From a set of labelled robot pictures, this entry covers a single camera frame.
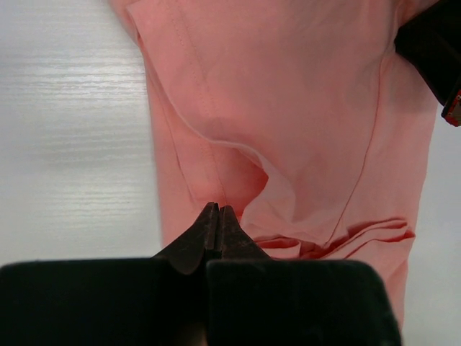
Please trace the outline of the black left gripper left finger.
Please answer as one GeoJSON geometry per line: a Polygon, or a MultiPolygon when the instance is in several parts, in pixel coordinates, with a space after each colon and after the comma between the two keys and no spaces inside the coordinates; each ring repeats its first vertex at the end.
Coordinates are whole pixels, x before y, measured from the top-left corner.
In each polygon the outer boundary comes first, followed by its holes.
{"type": "Polygon", "coordinates": [[[17,262],[1,268],[3,345],[204,345],[209,203],[153,257],[17,262]]]}

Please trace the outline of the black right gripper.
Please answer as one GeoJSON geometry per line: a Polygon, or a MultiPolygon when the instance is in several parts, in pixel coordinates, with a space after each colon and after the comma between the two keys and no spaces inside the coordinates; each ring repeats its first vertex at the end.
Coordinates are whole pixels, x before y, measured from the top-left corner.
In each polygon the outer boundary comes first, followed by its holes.
{"type": "Polygon", "coordinates": [[[396,52],[422,76],[442,117],[460,125],[460,0],[437,1],[401,26],[396,52]]]}

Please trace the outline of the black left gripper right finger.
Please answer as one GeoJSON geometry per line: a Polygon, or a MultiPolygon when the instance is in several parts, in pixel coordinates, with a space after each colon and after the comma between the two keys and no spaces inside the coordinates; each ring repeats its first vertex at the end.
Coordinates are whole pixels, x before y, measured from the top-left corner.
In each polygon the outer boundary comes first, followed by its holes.
{"type": "Polygon", "coordinates": [[[382,279],[354,260],[272,260],[220,209],[208,262],[209,345],[400,345],[382,279]]]}

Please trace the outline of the salmon pink t-shirt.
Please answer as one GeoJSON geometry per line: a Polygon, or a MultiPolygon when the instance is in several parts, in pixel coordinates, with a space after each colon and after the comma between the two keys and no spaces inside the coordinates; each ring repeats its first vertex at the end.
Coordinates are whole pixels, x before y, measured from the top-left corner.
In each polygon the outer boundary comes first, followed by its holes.
{"type": "Polygon", "coordinates": [[[277,259],[373,266],[398,321],[437,100],[429,1],[112,1],[146,68],[164,244],[209,202],[277,259]]]}

